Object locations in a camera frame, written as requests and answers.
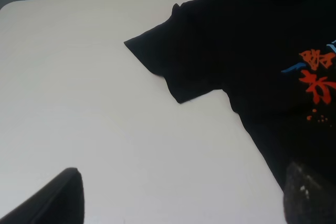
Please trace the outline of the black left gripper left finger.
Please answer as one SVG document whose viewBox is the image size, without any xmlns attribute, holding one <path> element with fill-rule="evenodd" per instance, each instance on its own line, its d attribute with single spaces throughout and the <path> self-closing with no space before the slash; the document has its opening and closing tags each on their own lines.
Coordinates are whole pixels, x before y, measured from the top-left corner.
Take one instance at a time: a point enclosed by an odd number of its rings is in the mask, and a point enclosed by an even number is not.
<svg viewBox="0 0 336 224">
<path fill-rule="evenodd" d="M 84 223 L 85 195 L 81 173 L 66 168 L 41 190 L 1 218 L 1 223 Z"/>
</svg>

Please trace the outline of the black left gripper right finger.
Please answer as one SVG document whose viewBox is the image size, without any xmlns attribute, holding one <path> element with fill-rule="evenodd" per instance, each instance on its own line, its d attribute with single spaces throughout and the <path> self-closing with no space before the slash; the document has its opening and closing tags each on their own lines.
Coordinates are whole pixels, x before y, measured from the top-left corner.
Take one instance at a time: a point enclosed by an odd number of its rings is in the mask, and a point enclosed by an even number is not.
<svg viewBox="0 0 336 224">
<path fill-rule="evenodd" d="M 286 223 L 335 223 L 335 184 L 293 162 L 286 172 L 283 206 Z"/>
</svg>

